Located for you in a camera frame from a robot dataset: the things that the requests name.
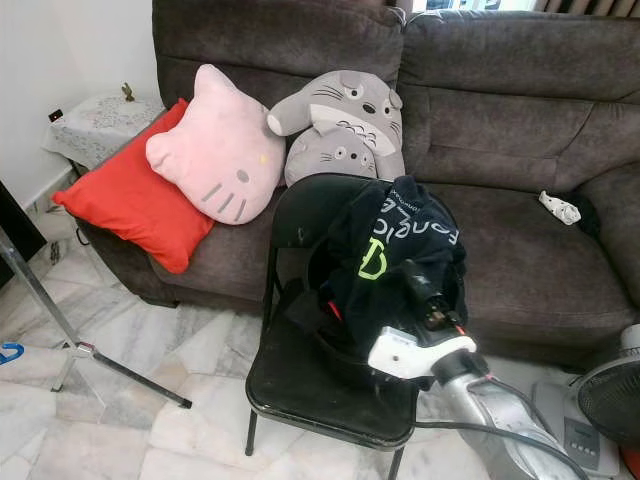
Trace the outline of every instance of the yellow logo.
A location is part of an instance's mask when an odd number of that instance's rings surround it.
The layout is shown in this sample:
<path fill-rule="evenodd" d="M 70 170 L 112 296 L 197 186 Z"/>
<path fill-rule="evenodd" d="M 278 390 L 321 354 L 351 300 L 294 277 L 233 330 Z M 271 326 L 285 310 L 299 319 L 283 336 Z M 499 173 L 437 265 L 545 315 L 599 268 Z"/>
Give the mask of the yellow logo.
<path fill-rule="evenodd" d="M 364 269 L 369 266 L 371 260 L 374 258 L 374 254 L 376 250 L 380 249 L 380 252 L 377 255 L 380 262 L 380 269 L 375 273 L 365 272 Z M 369 238 L 369 251 L 366 253 L 364 257 L 362 257 L 362 265 L 360 265 L 360 270 L 358 270 L 358 276 L 364 278 L 366 280 L 376 280 L 380 275 L 387 271 L 387 257 L 384 255 L 384 244 L 376 239 Z"/>

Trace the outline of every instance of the gray sofa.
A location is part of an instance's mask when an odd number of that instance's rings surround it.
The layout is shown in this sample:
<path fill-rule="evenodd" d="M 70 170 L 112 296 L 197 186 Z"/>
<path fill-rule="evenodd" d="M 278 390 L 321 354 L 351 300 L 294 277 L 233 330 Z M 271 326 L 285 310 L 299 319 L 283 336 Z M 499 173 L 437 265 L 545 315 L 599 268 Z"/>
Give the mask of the gray sofa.
<path fill-rule="evenodd" d="M 483 351 L 584 367 L 638 321 L 640 21 L 440 11 L 405 25 L 347 0 L 154 0 L 153 36 L 166 106 L 192 97 L 205 62 L 267 107 L 336 69 L 397 85 L 407 172 L 461 227 Z M 599 239 L 551 216 L 542 189 L 586 195 Z M 247 225 L 215 225 L 182 275 L 79 223 L 147 301 L 257 311 L 281 194 Z M 283 263 L 291 276 L 303 259 Z"/>

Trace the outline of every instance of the metal stand leg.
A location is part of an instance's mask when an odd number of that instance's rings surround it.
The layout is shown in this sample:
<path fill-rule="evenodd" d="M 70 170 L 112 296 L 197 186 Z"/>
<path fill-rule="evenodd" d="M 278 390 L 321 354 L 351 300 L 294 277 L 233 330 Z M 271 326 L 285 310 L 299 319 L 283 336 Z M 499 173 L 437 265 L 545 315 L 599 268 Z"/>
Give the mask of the metal stand leg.
<path fill-rule="evenodd" d="M 256 436 L 256 423 L 258 423 L 258 414 L 251 410 L 251 416 L 249 417 L 249 433 L 247 434 L 247 446 L 244 449 L 244 454 L 247 457 L 253 455 L 253 439 Z"/>
<path fill-rule="evenodd" d="M 389 470 L 389 476 L 387 480 L 396 480 L 398 476 L 398 470 L 400 470 L 400 462 L 402 461 L 402 454 L 404 453 L 404 447 L 399 448 L 393 454 L 393 461 L 391 462 L 391 470 Z"/>
<path fill-rule="evenodd" d="M 27 265 L 27 262 L 24 261 L 20 252 L 16 249 L 16 247 L 11 242 L 9 236 L 5 233 L 5 231 L 0 227 L 0 257 L 2 257 L 7 264 L 11 267 L 11 269 L 15 272 L 15 274 L 25 283 L 29 292 L 34 296 L 36 301 L 40 304 L 43 311 L 51 315 L 55 324 L 60 328 L 61 332 L 64 334 L 67 345 L 69 345 L 70 350 L 68 353 L 67 361 L 65 362 L 62 371 L 56 378 L 53 388 L 51 389 L 54 392 L 59 392 L 62 389 L 62 384 L 64 379 L 69 374 L 69 370 L 73 366 L 73 363 L 76 358 L 93 358 L 98 363 L 104 365 L 115 372 L 121 373 L 122 375 L 127 376 L 128 378 L 138 382 L 139 384 L 153 390 L 160 395 L 164 395 L 169 400 L 173 400 L 177 402 L 182 408 L 191 408 L 191 401 L 183 398 L 166 388 L 161 387 L 155 382 L 143 377 L 142 375 L 137 374 L 136 372 L 129 370 L 127 367 L 120 365 L 119 363 L 114 362 L 108 357 L 102 355 L 96 347 L 89 343 L 82 342 L 78 337 L 77 332 L 71 326 L 71 324 L 67 321 L 64 314 L 60 311 L 55 302 L 51 299 L 47 291 L 44 289 L 42 284 L 38 281 L 36 276 Z"/>

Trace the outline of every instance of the tripod stand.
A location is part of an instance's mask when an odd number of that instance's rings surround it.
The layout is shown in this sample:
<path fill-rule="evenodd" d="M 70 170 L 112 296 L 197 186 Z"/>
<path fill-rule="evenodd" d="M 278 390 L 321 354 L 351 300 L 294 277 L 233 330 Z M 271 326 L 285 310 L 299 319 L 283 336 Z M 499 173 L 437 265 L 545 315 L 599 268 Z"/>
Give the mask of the tripod stand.
<path fill-rule="evenodd" d="M 114 372 L 120 373 L 138 382 L 140 385 L 143 385 L 153 390 L 154 392 L 163 395 L 169 400 L 177 402 L 180 407 L 191 408 L 190 400 L 187 400 L 186 398 L 183 398 L 176 393 L 167 390 L 157 383 L 152 382 L 148 378 L 145 378 L 142 375 L 137 374 L 133 370 L 128 369 L 124 365 L 120 365 L 119 363 L 111 360 L 109 357 L 102 355 L 94 345 L 81 341 L 78 337 L 77 332 L 69 324 L 64 314 L 60 311 L 60 309 L 51 299 L 42 284 L 38 281 L 36 276 L 33 274 L 33 271 L 31 270 L 31 268 L 29 268 L 29 265 L 27 265 L 27 262 L 25 262 L 24 258 L 22 258 L 22 255 L 20 255 L 20 252 L 18 252 L 15 245 L 13 244 L 13 242 L 11 242 L 11 239 L 2 229 L 2 227 L 0 227 L 0 255 L 9 264 L 9 267 L 11 267 L 15 274 L 25 283 L 29 292 L 34 296 L 42 309 L 46 313 L 48 313 L 53 321 L 58 325 L 58 327 L 64 334 L 67 345 L 69 346 L 67 352 L 67 361 L 62 367 L 60 374 L 56 378 L 51 388 L 52 392 L 59 392 L 60 390 L 62 390 L 62 384 L 64 383 L 64 380 L 69 374 L 69 370 L 71 370 L 71 367 L 73 366 L 76 359 L 92 358 L 102 366 L 107 367 Z"/>

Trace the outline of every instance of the lace tablecloth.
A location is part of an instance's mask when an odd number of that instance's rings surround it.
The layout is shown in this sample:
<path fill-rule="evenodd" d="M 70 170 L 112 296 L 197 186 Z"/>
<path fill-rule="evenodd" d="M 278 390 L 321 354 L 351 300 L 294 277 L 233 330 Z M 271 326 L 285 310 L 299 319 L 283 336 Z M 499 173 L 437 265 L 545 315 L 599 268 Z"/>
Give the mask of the lace tablecloth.
<path fill-rule="evenodd" d="M 42 147 L 93 169 L 163 110 L 159 98 L 127 102 L 122 93 L 98 95 L 51 123 Z"/>

